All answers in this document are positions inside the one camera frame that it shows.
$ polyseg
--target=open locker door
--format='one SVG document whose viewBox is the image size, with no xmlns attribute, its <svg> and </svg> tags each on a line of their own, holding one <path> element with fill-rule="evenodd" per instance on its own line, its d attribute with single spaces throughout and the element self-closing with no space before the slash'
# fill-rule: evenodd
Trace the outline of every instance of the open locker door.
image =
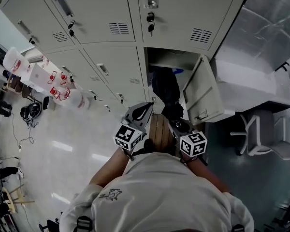
<svg viewBox="0 0 290 232">
<path fill-rule="evenodd" d="M 189 120 L 193 125 L 211 122 L 211 119 L 225 113 L 214 74 L 205 55 L 198 59 L 183 93 Z"/>
</svg>

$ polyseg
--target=plastic sheet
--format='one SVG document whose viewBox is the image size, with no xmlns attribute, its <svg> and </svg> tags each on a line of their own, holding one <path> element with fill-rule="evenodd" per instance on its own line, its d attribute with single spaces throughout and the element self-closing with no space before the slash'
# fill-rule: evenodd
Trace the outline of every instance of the plastic sheet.
<svg viewBox="0 0 290 232">
<path fill-rule="evenodd" d="M 270 73 L 290 58 L 290 0 L 247 0 L 216 59 Z"/>
</svg>

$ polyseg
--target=white sneaker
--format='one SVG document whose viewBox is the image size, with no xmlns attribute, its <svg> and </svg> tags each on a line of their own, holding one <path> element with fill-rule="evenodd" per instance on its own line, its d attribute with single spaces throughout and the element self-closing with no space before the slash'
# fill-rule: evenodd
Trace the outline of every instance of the white sneaker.
<svg viewBox="0 0 290 232">
<path fill-rule="evenodd" d="M 23 171 L 21 171 L 20 168 L 18 168 L 18 172 L 17 172 L 17 174 L 18 174 L 21 178 L 24 178 Z"/>
</svg>

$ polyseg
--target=locker door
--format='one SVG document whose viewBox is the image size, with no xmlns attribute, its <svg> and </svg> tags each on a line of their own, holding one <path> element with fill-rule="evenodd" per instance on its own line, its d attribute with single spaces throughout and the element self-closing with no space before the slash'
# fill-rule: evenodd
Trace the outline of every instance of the locker door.
<svg viewBox="0 0 290 232">
<path fill-rule="evenodd" d="M 9 0 L 1 9 L 43 51 L 74 45 L 44 0 Z"/>
<path fill-rule="evenodd" d="M 145 8 L 151 1 L 157 8 Z M 208 50 L 232 0 L 139 0 L 145 43 L 171 43 Z M 155 14 L 153 36 L 146 17 Z"/>
<path fill-rule="evenodd" d="M 217 82 L 205 55 L 202 55 L 184 87 L 189 120 L 193 125 L 225 113 Z"/>
<path fill-rule="evenodd" d="M 81 44 L 110 41 L 134 41 L 127 0 L 65 0 L 73 17 L 67 17 L 55 2 Z"/>
<path fill-rule="evenodd" d="M 94 92 L 97 99 L 117 100 L 78 49 L 50 53 L 46 57 L 65 73 L 72 74 L 83 89 Z"/>
<path fill-rule="evenodd" d="M 127 87 L 121 85 L 108 85 L 111 91 L 116 95 L 118 100 L 123 100 L 125 107 L 131 107 L 138 103 L 146 102 L 143 87 Z"/>
<path fill-rule="evenodd" d="M 92 45 L 84 50 L 109 84 L 143 86 L 136 47 Z"/>
</svg>

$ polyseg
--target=shelf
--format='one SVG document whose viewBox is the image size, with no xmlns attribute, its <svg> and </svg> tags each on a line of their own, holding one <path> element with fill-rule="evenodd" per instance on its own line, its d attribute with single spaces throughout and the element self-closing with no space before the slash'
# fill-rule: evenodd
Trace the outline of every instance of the shelf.
<svg viewBox="0 0 290 232">
<path fill-rule="evenodd" d="M 171 49 L 147 48 L 148 64 L 151 66 L 193 70 L 199 54 Z"/>
</svg>

